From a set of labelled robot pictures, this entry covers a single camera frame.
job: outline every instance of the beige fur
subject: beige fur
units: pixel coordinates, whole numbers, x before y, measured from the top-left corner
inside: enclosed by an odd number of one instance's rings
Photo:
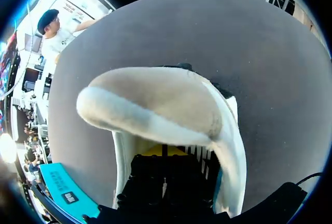
[[[222,119],[199,81],[200,76],[181,68],[128,67],[98,76],[89,87],[104,89],[213,139],[222,128]]]

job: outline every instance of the yellow object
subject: yellow object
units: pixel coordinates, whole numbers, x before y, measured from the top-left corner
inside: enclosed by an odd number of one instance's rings
[[[162,145],[156,145],[142,155],[144,155],[144,156],[152,156],[152,155],[161,156],[162,155]],[[179,150],[176,146],[167,146],[167,155],[168,156],[172,156],[172,155],[185,156],[188,154]]]

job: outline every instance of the white t-shirt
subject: white t-shirt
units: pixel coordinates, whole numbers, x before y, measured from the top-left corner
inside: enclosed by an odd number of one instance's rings
[[[56,57],[75,39],[73,36],[74,30],[67,30],[60,28],[57,34],[48,39],[44,39],[41,48],[41,54],[46,60],[54,60]]]

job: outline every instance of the bright light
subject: bright light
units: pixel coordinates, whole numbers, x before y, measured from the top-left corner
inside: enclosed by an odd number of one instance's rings
[[[0,136],[0,154],[6,163],[14,163],[16,160],[17,147],[15,141],[8,133]]]

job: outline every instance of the white fur trim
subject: white fur trim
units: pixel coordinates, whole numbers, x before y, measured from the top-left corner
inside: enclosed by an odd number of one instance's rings
[[[134,135],[169,145],[200,145],[210,138],[142,108],[98,87],[84,88],[77,98],[77,112],[89,124],[106,130],[117,127]]]
[[[223,128],[219,137],[210,145],[218,157],[223,172],[215,209],[217,213],[227,211],[230,217],[234,217],[241,214],[244,200],[246,182],[244,146],[237,118],[225,98],[210,83],[203,82],[203,84],[215,99],[223,117]]]

